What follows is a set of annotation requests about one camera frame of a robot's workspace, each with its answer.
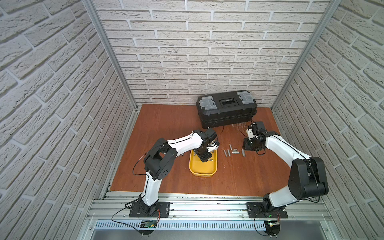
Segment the yellow plastic tray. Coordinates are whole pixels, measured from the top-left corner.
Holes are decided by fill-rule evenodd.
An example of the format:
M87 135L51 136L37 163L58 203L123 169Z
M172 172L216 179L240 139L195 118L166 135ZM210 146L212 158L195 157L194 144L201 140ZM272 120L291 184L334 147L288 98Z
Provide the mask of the yellow plastic tray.
M212 156L205 163L191 150L189 169L191 173L198 177L211 177L218 169L218 152L212 151Z

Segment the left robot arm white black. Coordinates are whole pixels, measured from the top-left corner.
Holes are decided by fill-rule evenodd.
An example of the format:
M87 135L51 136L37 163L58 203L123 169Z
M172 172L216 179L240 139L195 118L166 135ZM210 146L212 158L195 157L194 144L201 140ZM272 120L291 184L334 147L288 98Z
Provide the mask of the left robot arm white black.
M146 183L139 197L139 209L144 211L144 216L150 217L155 213L162 180L171 172L178 156L192 151L202 163L211 162L213 152L219 145L217 133L213 129L205 132L195 130L176 140L158 139L144 158Z

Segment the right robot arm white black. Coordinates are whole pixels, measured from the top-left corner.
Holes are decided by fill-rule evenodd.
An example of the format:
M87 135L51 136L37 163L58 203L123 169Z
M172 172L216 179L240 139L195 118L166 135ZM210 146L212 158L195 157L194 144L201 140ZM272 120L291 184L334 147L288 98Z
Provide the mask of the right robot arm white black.
M267 131L263 122L252 123L244 138L245 151L269 149L289 167L288 184L266 194L261 203L247 203L250 218L287 218L286 206L307 200L318 203L329 192L324 161L311 157L286 142L274 131Z

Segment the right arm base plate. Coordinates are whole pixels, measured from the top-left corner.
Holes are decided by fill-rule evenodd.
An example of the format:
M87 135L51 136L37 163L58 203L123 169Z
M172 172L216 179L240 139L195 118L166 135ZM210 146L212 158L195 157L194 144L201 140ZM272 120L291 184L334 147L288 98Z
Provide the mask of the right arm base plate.
M267 207L263 203L248 202L246 203L248 216L250 219L266 218L266 219L287 219L288 214L284 207Z

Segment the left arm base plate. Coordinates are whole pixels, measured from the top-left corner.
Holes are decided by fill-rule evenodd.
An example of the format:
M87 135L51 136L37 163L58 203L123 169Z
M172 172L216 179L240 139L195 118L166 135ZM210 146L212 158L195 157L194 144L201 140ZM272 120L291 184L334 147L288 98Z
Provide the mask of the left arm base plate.
M168 218L170 212L170 202L159 202L151 206L147 206L142 202L132 204L129 216L130 218Z

